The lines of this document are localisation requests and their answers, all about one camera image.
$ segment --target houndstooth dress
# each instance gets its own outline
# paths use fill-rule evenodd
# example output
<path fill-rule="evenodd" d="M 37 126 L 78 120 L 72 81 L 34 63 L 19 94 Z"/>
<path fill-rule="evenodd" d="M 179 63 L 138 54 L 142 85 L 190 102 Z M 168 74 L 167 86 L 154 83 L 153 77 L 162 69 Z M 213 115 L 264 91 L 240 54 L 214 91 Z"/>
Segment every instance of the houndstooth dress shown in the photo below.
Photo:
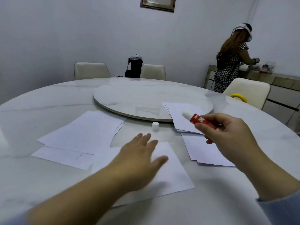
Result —
<path fill-rule="evenodd" d="M 215 89 L 214 91 L 218 93 L 223 93 L 225 89 L 230 85 L 230 83 L 238 77 L 238 71 L 240 69 L 240 65 L 232 65 L 237 63 L 240 60 L 240 52 L 244 49 L 249 49 L 246 43 L 242 43 L 238 49 L 238 52 L 231 57 L 228 62 L 228 66 L 223 70 L 218 70 L 215 74 Z"/>

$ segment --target chair backrest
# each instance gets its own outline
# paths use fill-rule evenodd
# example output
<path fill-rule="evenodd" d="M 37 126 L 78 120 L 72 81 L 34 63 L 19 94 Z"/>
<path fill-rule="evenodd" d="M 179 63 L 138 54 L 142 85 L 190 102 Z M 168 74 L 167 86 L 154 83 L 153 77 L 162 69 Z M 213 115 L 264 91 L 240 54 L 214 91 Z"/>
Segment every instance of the chair backrest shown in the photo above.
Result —
<path fill-rule="evenodd" d="M 77 62 L 74 65 L 75 80 L 111 77 L 104 63 Z"/>
<path fill-rule="evenodd" d="M 223 94 L 228 96 L 241 94 L 247 99 L 248 104 L 261 110 L 270 90 L 271 87 L 267 83 L 244 78 L 236 78 L 231 82 Z"/>
<path fill-rule="evenodd" d="M 166 70 L 162 65 L 144 64 L 141 70 L 140 78 L 166 80 Z"/>

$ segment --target sleeve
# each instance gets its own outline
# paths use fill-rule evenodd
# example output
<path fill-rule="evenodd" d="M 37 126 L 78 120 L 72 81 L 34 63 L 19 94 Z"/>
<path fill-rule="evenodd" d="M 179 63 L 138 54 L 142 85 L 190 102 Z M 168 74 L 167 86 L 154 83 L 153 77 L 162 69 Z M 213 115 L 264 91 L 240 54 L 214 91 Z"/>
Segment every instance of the sleeve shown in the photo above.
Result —
<path fill-rule="evenodd" d="M 244 42 L 240 45 L 239 49 L 238 49 L 238 52 L 242 52 L 244 49 L 249 49 L 249 47 L 247 46 L 247 44 Z"/>
<path fill-rule="evenodd" d="M 275 201 L 263 202 L 257 199 L 257 203 L 272 225 L 300 224 L 300 191 Z"/>
<path fill-rule="evenodd" d="M 1 225 L 30 225 L 28 218 L 27 218 L 27 213 L 21 214 L 16 216 L 15 218 L 4 222 Z"/>

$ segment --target white vr headset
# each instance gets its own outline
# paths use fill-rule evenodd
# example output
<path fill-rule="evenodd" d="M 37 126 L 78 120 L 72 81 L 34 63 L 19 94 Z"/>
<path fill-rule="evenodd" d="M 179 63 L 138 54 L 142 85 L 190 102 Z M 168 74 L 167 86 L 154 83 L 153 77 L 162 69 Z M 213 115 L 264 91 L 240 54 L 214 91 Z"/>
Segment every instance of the white vr headset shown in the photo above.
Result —
<path fill-rule="evenodd" d="M 239 24 L 233 31 L 232 31 L 232 34 L 235 33 L 235 31 L 237 30 L 242 30 L 242 29 L 246 29 L 248 32 L 249 32 L 249 37 L 248 39 L 245 41 L 245 42 L 250 42 L 252 40 L 252 33 L 250 31 L 250 29 L 247 27 L 246 24 Z"/>

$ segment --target yellow tape roll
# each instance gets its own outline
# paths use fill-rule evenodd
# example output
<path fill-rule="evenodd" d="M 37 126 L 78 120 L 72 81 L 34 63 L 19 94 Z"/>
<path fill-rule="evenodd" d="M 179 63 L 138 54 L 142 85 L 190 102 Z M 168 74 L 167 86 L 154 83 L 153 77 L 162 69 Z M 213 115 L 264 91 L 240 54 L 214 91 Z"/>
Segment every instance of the yellow tape roll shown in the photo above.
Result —
<path fill-rule="evenodd" d="M 233 94 L 233 95 L 231 95 L 231 97 L 232 98 L 240 98 L 244 103 L 247 103 L 248 101 L 247 101 L 247 99 L 244 97 L 244 96 L 242 96 L 241 94 Z"/>

